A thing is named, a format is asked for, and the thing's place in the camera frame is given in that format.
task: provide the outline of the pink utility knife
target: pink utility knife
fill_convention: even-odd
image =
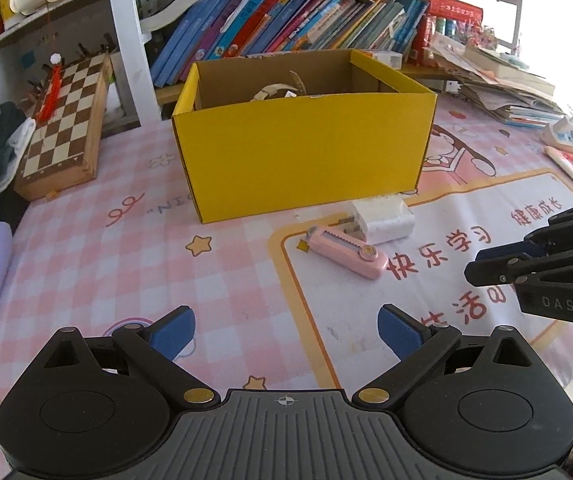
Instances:
[[[386,254],[334,227],[309,228],[307,243],[314,253],[326,256],[371,280],[377,280],[387,270],[389,258]]]

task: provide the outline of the ribbed gray plate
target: ribbed gray plate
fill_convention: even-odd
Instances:
[[[12,480],[30,477],[13,472]],[[337,391],[233,391],[219,408],[180,417],[169,439],[106,480],[464,480],[425,459],[390,416]],[[551,470],[534,480],[562,480]]]

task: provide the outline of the chessboard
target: chessboard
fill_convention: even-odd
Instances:
[[[15,189],[26,200],[95,178],[111,75],[108,54],[88,57],[62,70],[55,111],[49,120],[36,124],[16,177]],[[36,103],[35,118],[50,88],[51,82]]]

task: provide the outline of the yellow cardboard box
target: yellow cardboard box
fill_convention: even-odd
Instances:
[[[289,70],[307,96],[251,101]],[[173,126],[200,220],[414,189],[436,100],[357,50],[193,64]]]

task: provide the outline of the orange border line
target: orange border line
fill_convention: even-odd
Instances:
[[[468,184],[467,186],[458,186],[457,188],[445,187],[438,189],[438,191],[432,196],[426,198],[411,195],[406,198],[405,202],[409,206],[422,205],[428,202],[435,202],[447,195],[468,193],[544,174],[550,174],[556,177],[573,193],[573,181],[568,178],[566,174],[557,174],[554,170],[542,169],[496,177],[494,179],[486,180],[482,185]],[[337,224],[341,218],[345,218],[346,216],[347,214],[345,212],[337,213],[324,218],[317,218],[307,222],[286,225],[274,231],[274,233],[269,237],[267,244],[268,253],[271,256],[276,272],[278,273],[284,297],[286,302],[289,304],[289,309],[291,310],[295,325],[300,334],[303,348],[305,349],[305,353],[307,354],[311,364],[311,370],[318,381],[318,386],[321,388],[341,388],[342,386],[333,367],[331,358],[326,351],[322,336],[317,328],[315,320],[313,319],[313,314],[311,313],[307,299],[305,298],[304,292],[297,280],[295,270],[293,269],[284,244],[287,239],[306,233],[307,229],[313,225]],[[549,346],[560,335],[564,326],[564,323],[554,320],[529,343],[536,351],[542,350]]]

